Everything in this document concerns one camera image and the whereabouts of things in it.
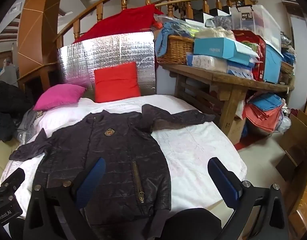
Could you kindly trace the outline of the clear plastic storage bin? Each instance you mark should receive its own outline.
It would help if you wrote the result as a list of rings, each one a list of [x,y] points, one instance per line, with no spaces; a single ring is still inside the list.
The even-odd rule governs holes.
[[[281,28],[262,5],[245,5],[231,9],[234,30],[250,30],[281,51]]]

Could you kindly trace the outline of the blue storage box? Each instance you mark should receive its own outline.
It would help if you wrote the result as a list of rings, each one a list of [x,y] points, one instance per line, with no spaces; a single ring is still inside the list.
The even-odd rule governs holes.
[[[265,44],[266,52],[263,81],[277,84],[283,55],[270,42],[265,41]]]

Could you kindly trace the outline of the stack of red blue cloths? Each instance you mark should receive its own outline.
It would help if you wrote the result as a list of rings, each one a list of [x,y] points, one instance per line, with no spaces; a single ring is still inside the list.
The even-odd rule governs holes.
[[[253,97],[244,107],[244,114],[253,126],[272,133],[282,120],[285,100],[273,93]]]

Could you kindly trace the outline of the blue shoe box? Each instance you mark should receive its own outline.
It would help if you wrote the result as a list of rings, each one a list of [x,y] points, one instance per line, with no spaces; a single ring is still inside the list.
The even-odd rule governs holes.
[[[251,47],[226,37],[195,38],[195,55],[206,55],[248,66],[259,61],[260,56]]]

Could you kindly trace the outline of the wooden side table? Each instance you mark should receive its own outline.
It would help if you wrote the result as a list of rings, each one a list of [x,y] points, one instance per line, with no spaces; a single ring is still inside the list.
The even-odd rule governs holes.
[[[240,141],[245,124],[245,120],[238,120],[236,110],[249,90],[287,93],[294,89],[186,65],[162,64],[162,68],[176,78],[175,97],[204,113],[216,115],[215,124],[234,145]]]

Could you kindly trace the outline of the black quilted jacket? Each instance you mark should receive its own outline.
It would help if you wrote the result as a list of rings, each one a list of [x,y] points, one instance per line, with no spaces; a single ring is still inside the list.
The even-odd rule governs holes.
[[[76,239],[154,239],[172,207],[167,160],[152,137],[157,121],[192,126],[214,120],[197,110],[171,114],[152,105],[140,112],[89,114],[72,126],[20,146],[13,161],[42,160],[25,220],[27,239],[54,239],[62,209]]]

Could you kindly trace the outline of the wicker basket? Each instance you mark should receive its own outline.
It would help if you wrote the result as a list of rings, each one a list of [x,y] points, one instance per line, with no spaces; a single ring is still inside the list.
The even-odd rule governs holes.
[[[159,64],[186,64],[187,54],[192,53],[194,40],[188,37],[169,35],[167,52],[157,57]]]

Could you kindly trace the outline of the grey folded garment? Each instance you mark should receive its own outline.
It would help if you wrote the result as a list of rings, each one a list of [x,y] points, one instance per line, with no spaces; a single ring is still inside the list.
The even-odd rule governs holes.
[[[43,115],[43,111],[34,111],[32,108],[23,115],[14,133],[14,137],[21,145],[26,144],[36,134],[36,124]]]

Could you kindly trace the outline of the blue cloth on basket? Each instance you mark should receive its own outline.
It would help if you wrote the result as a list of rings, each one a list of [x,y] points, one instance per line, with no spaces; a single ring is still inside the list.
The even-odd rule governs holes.
[[[179,23],[175,21],[165,22],[155,40],[156,56],[161,57],[167,52],[169,35],[180,36],[181,34],[182,28],[180,27]]]

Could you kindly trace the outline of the white patterned tissue pack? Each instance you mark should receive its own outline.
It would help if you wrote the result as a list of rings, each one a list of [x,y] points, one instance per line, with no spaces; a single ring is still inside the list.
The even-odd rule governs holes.
[[[227,60],[212,56],[194,55],[192,59],[192,65],[193,67],[213,72],[227,73],[228,71]]]

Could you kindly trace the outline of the white embossed bed blanket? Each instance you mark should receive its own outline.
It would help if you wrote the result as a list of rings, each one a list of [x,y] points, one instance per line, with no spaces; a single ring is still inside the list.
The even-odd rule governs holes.
[[[82,211],[98,239],[153,239],[174,213],[219,202],[207,170],[213,157],[239,179],[247,174],[213,117],[169,95],[82,98],[45,112],[35,129],[10,155],[3,178],[24,170],[16,197],[27,211],[36,185],[60,186],[103,158],[104,176]]]

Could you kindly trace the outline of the cardboard box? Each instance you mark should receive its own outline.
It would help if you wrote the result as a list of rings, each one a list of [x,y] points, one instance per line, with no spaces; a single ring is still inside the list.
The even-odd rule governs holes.
[[[285,155],[276,165],[276,169],[285,181],[292,180],[296,168],[307,154],[307,103],[305,110],[292,110],[289,115],[290,127],[279,141]]]

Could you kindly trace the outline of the pink cushion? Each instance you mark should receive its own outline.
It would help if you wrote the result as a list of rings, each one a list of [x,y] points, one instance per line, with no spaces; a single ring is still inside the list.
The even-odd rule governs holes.
[[[59,84],[47,89],[38,99],[34,111],[46,111],[52,108],[79,102],[86,91],[85,87],[73,84]]]

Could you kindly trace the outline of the silver foil insulation panel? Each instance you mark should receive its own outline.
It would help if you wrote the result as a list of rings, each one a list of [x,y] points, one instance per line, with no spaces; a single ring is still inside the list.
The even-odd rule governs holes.
[[[94,70],[135,62],[142,95],[156,93],[155,44],[151,31],[109,35],[58,49],[64,83],[94,90]]]

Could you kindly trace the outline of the red cloth on railing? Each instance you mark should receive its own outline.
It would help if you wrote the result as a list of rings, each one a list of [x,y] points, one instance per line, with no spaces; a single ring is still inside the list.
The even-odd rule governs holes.
[[[97,37],[147,31],[157,22],[154,15],[163,15],[154,4],[125,9],[96,23],[75,43]]]

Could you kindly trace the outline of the pile of dark clothes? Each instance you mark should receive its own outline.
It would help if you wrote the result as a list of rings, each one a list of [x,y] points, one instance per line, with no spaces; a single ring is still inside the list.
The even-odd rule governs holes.
[[[12,140],[23,115],[32,107],[26,94],[14,85],[0,81],[0,140]]]

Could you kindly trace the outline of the red square cushion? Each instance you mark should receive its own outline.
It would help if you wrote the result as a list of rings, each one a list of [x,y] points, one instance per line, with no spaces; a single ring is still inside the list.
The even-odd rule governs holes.
[[[136,62],[94,70],[95,102],[111,102],[141,96]]]

